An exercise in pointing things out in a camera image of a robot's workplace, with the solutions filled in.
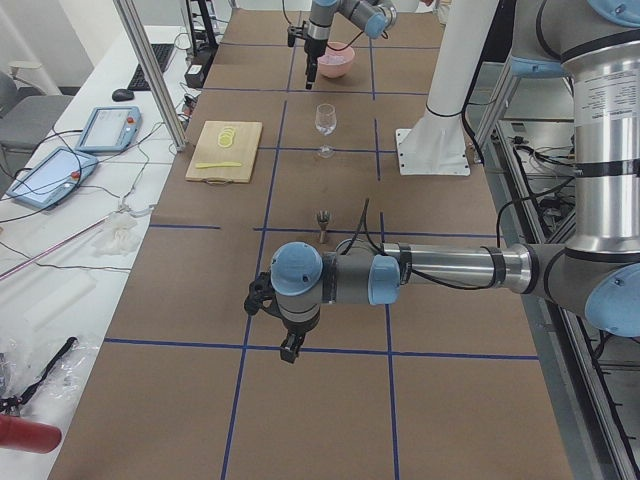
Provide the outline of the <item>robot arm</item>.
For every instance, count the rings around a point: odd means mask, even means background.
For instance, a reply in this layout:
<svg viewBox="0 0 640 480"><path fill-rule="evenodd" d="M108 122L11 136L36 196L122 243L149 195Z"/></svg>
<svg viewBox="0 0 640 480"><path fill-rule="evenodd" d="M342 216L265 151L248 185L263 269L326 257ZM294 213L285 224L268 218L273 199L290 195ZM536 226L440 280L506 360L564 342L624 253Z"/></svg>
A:
<svg viewBox="0 0 640 480"><path fill-rule="evenodd" d="M324 303L391 304L427 281L457 290L506 288L565 308L620 337L639 333L639 5L521 1L513 58L555 63L574 86L575 222L565 244L454 248L349 241L333 253L280 247L267 273L269 312L294 362Z"/></svg>
<svg viewBox="0 0 640 480"><path fill-rule="evenodd" d="M317 0L311 4L309 18L301 26L290 26L288 45L296 38L304 41L306 58L305 88L316 80L318 59L327 49L334 16L339 13L369 38L377 39L396 22L397 9L391 1Z"/></svg>

